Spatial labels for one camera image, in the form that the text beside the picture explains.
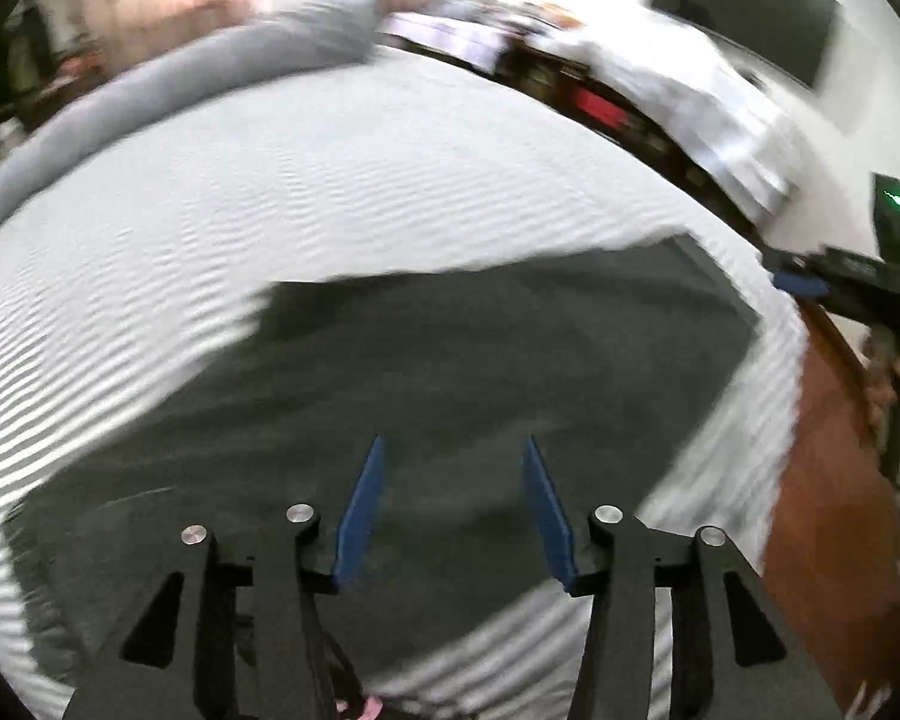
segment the gray pillow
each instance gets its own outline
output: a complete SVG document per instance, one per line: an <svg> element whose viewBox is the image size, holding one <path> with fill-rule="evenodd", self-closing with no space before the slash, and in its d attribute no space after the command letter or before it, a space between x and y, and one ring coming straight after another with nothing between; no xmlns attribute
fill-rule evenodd
<svg viewBox="0 0 900 720"><path fill-rule="evenodd" d="M310 0L117 76L61 111L0 165L0 225L30 196L148 124L233 89L367 61L379 18L378 0Z"/></svg>

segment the television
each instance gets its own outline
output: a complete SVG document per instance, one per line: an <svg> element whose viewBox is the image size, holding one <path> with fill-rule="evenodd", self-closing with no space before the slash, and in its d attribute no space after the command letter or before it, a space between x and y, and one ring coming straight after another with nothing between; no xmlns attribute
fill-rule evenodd
<svg viewBox="0 0 900 720"><path fill-rule="evenodd" d="M833 0L652 0L650 7L724 37L811 89L838 8Z"/></svg>

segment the black screen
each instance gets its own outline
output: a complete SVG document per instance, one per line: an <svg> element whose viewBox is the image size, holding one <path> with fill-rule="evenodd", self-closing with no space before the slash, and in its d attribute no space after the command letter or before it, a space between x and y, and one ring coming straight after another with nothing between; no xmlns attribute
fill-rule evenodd
<svg viewBox="0 0 900 720"><path fill-rule="evenodd" d="M653 0L650 7L724 36L811 88L837 11L833 0Z"/></svg>

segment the red object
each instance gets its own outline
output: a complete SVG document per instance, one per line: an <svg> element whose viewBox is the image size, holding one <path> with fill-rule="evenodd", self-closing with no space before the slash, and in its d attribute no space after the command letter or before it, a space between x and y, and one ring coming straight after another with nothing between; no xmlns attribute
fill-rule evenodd
<svg viewBox="0 0 900 720"><path fill-rule="evenodd" d="M623 108L608 103L586 89L577 90L577 108L611 129L619 129L626 124L626 111Z"/></svg>

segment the dark fabric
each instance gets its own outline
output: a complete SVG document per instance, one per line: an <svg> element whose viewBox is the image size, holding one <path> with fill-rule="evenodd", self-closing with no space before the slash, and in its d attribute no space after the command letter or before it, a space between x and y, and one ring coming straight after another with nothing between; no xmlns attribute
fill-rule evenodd
<svg viewBox="0 0 900 720"><path fill-rule="evenodd" d="M364 676L424 655L545 577L521 488L527 437L569 480L565 503L633 511L755 324L687 237L278 285L252 338L8 519L37 659L72 680L74 651L98 650L182 527L227 538L299 501L338 505L376 434L386 492L365 569L322 619Z"/></svg>

